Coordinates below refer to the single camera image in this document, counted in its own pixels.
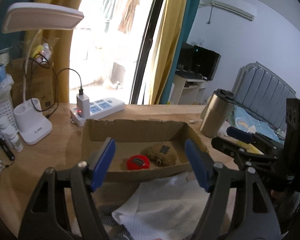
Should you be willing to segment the white textured cloth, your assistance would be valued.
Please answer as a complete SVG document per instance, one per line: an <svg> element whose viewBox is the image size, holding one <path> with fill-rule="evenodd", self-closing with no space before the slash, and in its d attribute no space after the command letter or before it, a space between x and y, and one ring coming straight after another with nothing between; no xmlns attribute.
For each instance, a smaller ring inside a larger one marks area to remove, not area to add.
<svg viewBox="0 0 300 240"><path fill-rule="evenodd" d="M133 239L185 239L202 216L209 193L192 172L143 182L112 212Z"/></svg>

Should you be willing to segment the brown fuzzy pouch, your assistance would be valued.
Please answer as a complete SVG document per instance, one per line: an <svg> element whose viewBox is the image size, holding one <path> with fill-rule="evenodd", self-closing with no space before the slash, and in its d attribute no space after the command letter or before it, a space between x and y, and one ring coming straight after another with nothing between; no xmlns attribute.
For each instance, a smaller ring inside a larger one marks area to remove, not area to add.
<svg viewBox="0 0 300 240"><path fill-rule="evenodd" d="M164 143L157 143L153 146L148 146L140 153L160 167L173 166L177 161L176 150Z"/></svg>

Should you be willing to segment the yellow tissue pack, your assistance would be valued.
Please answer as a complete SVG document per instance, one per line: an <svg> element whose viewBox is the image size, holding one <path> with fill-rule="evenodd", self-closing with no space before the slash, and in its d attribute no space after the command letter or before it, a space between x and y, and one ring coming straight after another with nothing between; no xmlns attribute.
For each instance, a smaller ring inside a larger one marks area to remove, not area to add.
<svg viewBox="0 0 300 240"><path fill-rule="evenodd" d="M236 144L238 146L240 146L241 148L246 149L247 152L263 155L263 153L260 150L258 150L255 146L253 146L252 144L246 144L245 142L241 142L241 141L237 141Z"/></svg>

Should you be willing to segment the blue cartoon bedsheet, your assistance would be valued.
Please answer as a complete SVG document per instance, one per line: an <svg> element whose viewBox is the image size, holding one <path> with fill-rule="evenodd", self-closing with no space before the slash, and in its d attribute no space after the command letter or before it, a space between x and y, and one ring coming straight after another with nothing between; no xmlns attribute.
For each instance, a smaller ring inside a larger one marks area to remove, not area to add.
<svg viewBox="0 0 300 240"><path fill-rule="evenodd" d="M234 105L234 108L228 115L226 121L231 126L242 131L250 133L258 132L270 139L280 142L281 144L284 143L284 141L277 136L275 131L266 122L255 119L249 115L245 109L237 105Z"/></svg>

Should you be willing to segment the grey bed headboard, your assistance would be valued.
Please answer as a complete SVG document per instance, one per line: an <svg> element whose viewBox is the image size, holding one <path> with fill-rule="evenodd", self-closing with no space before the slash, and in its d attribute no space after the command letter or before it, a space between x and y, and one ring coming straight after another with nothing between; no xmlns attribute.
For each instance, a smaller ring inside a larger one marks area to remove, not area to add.
<svg viewBox="0 0 300 240"><path fill-rule="evenodd" d="M286 131L286 100L296 91L259 62L240 68L232 92L237 105L273 130Z"/></svg>

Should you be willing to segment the white pill bottle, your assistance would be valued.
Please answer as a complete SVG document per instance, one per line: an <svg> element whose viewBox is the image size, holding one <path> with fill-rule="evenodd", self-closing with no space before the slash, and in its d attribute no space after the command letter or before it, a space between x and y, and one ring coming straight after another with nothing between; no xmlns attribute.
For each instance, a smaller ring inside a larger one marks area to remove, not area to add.
<svg viewBox="0 0 300 240"><path fill-rule="evenodd" d="M16 130L12 126L12 124L10 123L10 121L8 120L8 117L6 115L4 115L0 118L0 130L1 130L2 136L4 137L5 141L7 143L10 143L10 139L9 139L8 135L10 133L15 133Z"/></svg>
<svg viewBox="0 0 300 240"><path fill-rule="evenodd" d="M11 131L8 133L8 138L17 152L21 152L23 150L23 143L21 142L17 132Z"/></svg>

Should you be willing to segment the steel travel mug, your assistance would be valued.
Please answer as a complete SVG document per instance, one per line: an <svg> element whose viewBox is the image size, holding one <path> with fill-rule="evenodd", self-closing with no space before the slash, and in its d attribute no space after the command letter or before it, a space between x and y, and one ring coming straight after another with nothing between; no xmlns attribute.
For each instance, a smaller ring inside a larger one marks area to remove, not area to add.
<svg viewBox="0 0 300 240"><path fill-rule="evenodd" d="M200 115L202 120L200 132L208 138L215 137L234 105L234 93L220 88L216 89Z"/></svg>

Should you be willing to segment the white usb charger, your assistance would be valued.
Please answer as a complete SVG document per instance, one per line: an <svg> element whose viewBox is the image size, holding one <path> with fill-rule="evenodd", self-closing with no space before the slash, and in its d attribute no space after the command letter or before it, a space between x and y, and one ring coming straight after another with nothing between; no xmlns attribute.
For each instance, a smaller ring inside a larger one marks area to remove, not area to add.
<svg viewBox="0 0 300 240"><path fill-rule="evenodd" d="M77 94L77 113L82 118L90 117L90 101L85 94Z"/></svg>

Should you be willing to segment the white plastic basket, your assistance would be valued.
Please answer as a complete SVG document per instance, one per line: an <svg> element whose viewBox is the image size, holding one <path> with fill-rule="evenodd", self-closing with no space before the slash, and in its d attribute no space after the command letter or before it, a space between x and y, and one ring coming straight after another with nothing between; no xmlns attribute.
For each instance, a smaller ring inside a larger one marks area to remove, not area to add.
<svg viewBox="0 0 300 240"><path fill-rule="evenodd" d="M13 113L14 107L13 107L13 102L12 102L12 98L11 96L8 96L4 99L0 100L0 118L2 116L7 116L10 124L15 128L17 128L17 124L15 122L15 117L14 117L14 113ZM2 132L0 129L0 139L2 139Z"/></svg>

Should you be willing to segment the brown cardboard box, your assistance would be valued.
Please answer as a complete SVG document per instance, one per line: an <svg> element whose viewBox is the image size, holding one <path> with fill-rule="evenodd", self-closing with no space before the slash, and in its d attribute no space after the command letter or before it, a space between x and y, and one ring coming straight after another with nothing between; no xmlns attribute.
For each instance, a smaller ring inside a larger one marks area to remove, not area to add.
<svg viewBox="0 0 300 240"><path fill-rule="evenodd" d="M185 154L185 141L191 139L203 152L208 148L199 134L182 121L88 120L83 128L81 156L87 159L102 146L107 138L115 141L115 154L108 168L106 182L147 181L190 172L191 165ZM166 146L174 154L175 163L166 167L151 162L148 169L129 170L127 161L142 155L148 147Z"/></svg>

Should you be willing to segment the white power strip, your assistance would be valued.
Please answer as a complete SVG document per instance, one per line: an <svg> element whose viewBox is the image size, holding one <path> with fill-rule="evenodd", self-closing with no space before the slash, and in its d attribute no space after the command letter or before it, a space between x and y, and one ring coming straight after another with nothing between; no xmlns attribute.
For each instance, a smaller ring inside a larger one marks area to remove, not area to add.
<svg viewBox="0 0 300 240"><path fill-rule="evenodd" d="M105 98L90 103L90 115L87 118L79 115L77 107L70 108L70 122L82 127L87 119L100 120L125 109L125 103L115 98Z"/></svg>

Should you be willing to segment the white desk cabinet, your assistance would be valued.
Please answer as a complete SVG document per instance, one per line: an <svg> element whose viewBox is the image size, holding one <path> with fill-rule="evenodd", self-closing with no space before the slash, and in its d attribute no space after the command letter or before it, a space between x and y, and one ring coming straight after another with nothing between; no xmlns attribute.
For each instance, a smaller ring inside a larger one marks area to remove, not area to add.
<svg viewBox="0 0 300 240"><path fill-rule="evenodd" d="M174 75L168 103L171 105L202 105L209 81Z"/></svg>

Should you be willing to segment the brown cardboard carton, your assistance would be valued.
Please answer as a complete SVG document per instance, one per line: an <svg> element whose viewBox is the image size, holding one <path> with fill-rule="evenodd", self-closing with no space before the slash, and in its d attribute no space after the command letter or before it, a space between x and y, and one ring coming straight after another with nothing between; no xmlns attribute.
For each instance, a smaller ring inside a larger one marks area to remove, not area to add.
<svg viewBox="0 0 300 240"><path fill-rule="evenodd" d="M26 76L26 99L37 98L41 109L47 111L55 102L55 89L53 88L53 69L48 63L39 64L29 59L27 73L24 73L24 59L13 60L6 67L6 72L13 78L14 85L11 90L13 106L17 107L23 102L23 77Z"/></svg>

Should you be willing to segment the black monitor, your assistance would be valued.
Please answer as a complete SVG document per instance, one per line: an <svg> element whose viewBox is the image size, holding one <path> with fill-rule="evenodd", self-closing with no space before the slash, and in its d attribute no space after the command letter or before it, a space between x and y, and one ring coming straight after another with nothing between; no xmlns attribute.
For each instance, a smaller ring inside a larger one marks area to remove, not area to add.
<svg viewBox="0 0 300 240"><path fill-rule="evenodd" d="M212 81L221 55L183 42L175 73L186 79Z"/></svg>

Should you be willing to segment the wall air conditioner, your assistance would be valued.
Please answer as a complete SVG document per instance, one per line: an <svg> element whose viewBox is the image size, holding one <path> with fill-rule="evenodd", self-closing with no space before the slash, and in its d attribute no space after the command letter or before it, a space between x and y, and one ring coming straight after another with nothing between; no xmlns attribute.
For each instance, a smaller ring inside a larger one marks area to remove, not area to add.
<svg viewBox="0 0 300 240"><path fill-rule="evenodd" d="M257 14L254 5L243 0L211 0L212 5L253 21Z"/></svg>

